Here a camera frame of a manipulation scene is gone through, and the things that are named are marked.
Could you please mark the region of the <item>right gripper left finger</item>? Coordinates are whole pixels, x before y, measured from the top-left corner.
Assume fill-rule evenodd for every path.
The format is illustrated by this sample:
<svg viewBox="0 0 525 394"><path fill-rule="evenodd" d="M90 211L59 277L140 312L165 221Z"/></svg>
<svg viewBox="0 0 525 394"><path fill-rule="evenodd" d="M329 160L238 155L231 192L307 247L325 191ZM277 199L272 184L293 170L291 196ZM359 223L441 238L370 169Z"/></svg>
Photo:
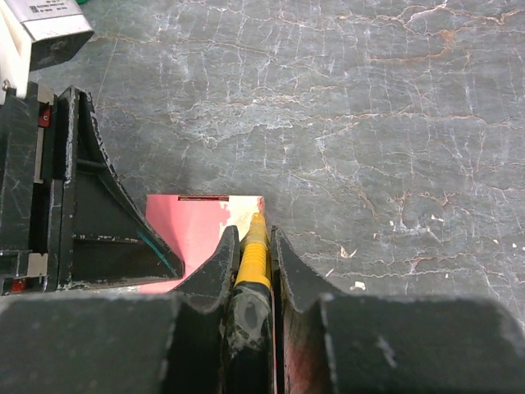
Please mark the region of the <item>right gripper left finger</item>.
<svg viewBox="0 0 525 394"><path fill-rule="evenodd" d="M1 303L4 393L218 393L236 227L177 291L65 291Z"/></svg>

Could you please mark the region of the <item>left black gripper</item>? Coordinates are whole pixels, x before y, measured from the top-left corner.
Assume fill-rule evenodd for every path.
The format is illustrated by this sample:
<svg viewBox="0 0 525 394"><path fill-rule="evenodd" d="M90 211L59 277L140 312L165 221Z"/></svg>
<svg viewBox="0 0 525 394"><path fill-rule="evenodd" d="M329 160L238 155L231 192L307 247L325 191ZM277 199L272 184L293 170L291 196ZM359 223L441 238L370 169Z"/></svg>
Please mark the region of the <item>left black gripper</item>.
<svg viewBox="0 0 525 394"><path fill-rule="evenodd" d="M4 93L2 294L181 278L184 262L118 179L91 94L71 86L57 98L34 82L25 98Z"/></svg>

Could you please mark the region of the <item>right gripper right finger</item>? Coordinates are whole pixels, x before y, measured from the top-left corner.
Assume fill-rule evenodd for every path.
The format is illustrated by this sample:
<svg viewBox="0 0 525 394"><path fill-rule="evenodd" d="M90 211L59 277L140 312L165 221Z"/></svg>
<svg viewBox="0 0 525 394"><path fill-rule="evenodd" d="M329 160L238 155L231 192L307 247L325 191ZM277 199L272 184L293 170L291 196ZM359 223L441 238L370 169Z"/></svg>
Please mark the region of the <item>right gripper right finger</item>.
<svg viewBox="0 0 525 394"><path fill-rule="evenodd" d="M480 297L359 295L271 232L280 393L521 393L524 336Z"/></svg>

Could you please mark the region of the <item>yellow utility knife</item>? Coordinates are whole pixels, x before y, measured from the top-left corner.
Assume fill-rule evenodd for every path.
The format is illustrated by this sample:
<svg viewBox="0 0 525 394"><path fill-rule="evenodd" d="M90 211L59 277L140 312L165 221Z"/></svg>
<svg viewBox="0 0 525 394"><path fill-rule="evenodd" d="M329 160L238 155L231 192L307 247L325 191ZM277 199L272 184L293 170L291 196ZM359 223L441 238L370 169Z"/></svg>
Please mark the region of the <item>yellow utility knife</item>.
<svg viewBox="0 0 525 394"><path fill-rule="evenodd" d="M252 216L241 241L224 336L224 393L270 393L273 389L273 305L265 218Z"/></svg>

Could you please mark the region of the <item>pink express box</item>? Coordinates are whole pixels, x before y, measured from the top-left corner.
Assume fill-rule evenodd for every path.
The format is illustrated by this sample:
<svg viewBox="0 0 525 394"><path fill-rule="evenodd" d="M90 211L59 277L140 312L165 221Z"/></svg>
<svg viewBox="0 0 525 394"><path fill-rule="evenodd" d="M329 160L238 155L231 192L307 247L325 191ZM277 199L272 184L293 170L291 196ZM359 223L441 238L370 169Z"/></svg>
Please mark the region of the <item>pink express box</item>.
<svg viewBox="0 0 525 394"><path fill-rule="evenodd" d="M226 227L236 226L241 240L252 216L265 210L261 195L149 195L146 219L185 263L185 275L141 285L139 293L176 289L211 258Z"/></svg>

